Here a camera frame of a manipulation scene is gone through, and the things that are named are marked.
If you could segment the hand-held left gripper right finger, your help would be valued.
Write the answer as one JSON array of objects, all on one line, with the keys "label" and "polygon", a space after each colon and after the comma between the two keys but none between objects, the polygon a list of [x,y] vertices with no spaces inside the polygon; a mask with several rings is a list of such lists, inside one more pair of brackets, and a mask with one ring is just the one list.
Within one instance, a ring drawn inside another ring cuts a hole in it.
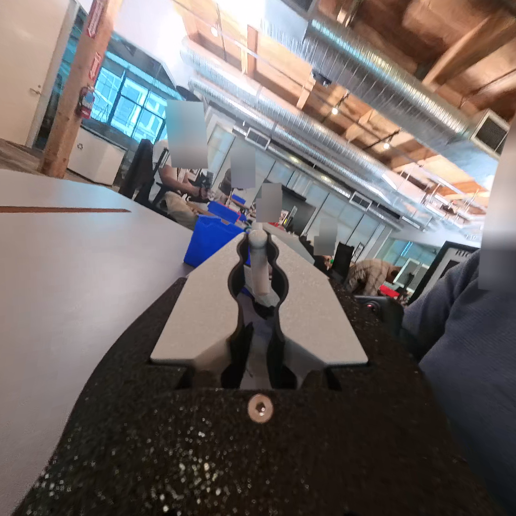
[{"label": "hand-held left gripper right finger", "polygon": [[297,377],[332,367],[363,366],[368,357],[329,278],[278,237],[269,238],[275,323],[286,366]]}]

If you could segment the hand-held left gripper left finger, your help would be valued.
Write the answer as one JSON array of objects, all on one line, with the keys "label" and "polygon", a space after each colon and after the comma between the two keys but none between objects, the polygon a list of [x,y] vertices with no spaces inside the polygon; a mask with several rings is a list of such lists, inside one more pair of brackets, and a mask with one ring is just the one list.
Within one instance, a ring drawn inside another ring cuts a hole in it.
[{"label": "hand-held left gripper left finger", "polygon": [[188,276],[150,361],[214,375],[243,375],[252,328],[237,299],[244,288],[248,237],[240,233]]}]

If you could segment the blue plastic bin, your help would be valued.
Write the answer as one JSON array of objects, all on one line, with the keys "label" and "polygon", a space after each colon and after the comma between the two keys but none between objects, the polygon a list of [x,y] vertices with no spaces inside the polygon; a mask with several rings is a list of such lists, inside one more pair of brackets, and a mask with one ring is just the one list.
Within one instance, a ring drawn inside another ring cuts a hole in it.
[{"label": "blue plastic bin", "polygon": [[244,228],[227,223],[217,216],[199,215],[184,256],[184,263],[193,268],[198,267],[244,232]]}]

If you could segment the person's right forearm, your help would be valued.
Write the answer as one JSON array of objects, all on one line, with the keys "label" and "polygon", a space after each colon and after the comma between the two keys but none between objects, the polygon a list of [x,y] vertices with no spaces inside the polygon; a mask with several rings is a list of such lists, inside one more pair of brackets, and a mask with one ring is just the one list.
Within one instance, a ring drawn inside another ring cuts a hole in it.
[{"label": "person's right forearm", "polygon": [[399,338],[416,362],[444,335],[455,300],[478,273],[480,253],[477,249],[450,268],[427,293],[405,309]]}]

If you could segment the black framed poster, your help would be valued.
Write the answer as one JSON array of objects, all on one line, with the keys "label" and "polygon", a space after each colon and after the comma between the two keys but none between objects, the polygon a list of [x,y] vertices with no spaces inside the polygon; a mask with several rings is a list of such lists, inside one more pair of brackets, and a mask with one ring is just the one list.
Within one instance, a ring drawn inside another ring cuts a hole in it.
[{"label": "black framed poster", "polygon": [[416,287],[408,305],[410,306],[423,294],[428,292],[435,285],[437,280],[441,279],[449,269],[466,261],[467,258],[477,250],[478,248],[465,244],[445,242]]}]

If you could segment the small blue bin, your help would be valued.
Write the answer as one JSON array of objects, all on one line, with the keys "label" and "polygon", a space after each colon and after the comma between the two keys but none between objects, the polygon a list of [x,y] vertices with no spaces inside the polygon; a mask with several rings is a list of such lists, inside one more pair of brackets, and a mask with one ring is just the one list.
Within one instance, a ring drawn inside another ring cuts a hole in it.
[{"label": "small blue bin", "polygon": [[241,219],[242,216],[239,211],[232,210],[224,204],[216,201],[210,201],[207,205],[207,208],[209,213],[221,218],[228,223],[235,224]]}]

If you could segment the person's upper body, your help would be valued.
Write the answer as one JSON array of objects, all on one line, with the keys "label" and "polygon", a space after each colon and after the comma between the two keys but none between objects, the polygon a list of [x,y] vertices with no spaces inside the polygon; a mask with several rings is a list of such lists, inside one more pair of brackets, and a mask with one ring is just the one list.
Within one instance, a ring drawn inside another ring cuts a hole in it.
[{"label": "person's upper body", "polygon": [[479,289],[477,279],[419,364],[468,461],[515,515],[515,299]]}]

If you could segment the black office chair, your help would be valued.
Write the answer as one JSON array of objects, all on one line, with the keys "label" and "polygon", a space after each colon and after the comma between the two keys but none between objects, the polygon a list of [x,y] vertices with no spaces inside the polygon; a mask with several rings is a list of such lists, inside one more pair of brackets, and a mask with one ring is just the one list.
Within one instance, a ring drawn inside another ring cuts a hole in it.
[{"label": "black office chair", "polygon": [[153,149],[154,145],[150,140],[142,139],[140,141],[126,176],[120,185],[119,194],[156,213],[164,214],[158,203],[167,191],[167,187],[161,186],[153,201],[150,200],[150,195],[156,182],[155,175],[159,167],[165,164],[169,152],[168,147],[165,146],[159,154],[157,163],[153,164]]}]

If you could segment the red fire extinguisher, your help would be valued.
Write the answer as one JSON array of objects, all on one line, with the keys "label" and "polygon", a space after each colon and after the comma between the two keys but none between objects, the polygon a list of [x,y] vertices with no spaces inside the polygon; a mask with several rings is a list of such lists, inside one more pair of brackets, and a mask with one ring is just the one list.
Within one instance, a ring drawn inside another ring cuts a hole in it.
[{"label": "red fire extinguisher", "polygon": [[81,119],[90,119],[92,108],[94,106],[94,87],[82,87],[79,93],[75,113]]}]

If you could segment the white door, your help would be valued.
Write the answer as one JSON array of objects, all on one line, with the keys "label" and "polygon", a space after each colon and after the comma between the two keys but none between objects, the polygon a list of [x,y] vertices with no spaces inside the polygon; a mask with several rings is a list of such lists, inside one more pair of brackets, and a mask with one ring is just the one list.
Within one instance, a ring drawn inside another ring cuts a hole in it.
[{"label": "white door", "polygon": [[32,146],[78,11],[76,1],[1,1],[1,138]]}]

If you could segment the black wall screen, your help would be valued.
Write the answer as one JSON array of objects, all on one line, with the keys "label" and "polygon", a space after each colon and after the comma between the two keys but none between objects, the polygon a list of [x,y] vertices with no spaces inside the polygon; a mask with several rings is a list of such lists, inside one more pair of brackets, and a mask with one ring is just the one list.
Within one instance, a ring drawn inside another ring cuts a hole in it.
[{"label": "black wall screen", "polygon": [[293,232],[300,236],[312,218],[315,207],[307,202],[306,197],[282,186],[282,210],[290,213],[294,207],[297,210],[293,214]]}]

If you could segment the silver ventilation duct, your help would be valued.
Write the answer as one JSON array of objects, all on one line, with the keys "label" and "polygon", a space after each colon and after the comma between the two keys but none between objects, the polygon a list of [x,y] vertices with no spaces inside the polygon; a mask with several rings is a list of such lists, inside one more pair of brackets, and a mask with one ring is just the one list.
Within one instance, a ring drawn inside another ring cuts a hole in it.
[{"label": "silver ventilation duct", "polygon": [[349,90],[478,183],[495,175],[499,158],[474,142],[471,119],[350,29],[315,16],[308,22],[302,55],[323,77]]},{"label": "silver ventilation duct", "polygon": [[311,116],[287,103],[255,80],[219,59],[189,37],[184,37],[180,55],[196,73],[190,87],[236,117],[261,126],[273,139],[296,147],[314,160],[334,160],[342,168],[402,196],[394,173],[356,145]]}]

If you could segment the wooden post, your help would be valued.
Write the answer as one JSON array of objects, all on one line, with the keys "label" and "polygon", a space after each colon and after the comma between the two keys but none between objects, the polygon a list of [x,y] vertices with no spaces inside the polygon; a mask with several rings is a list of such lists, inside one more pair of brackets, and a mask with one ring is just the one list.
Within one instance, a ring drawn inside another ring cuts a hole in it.
[{"label": "wooden post", "polygon": [[88,110],[80,105],[94,94],[122,4],[123,1],[92,3],[40,162],[39,172],[45,176],[64,178],[83,114]]}]

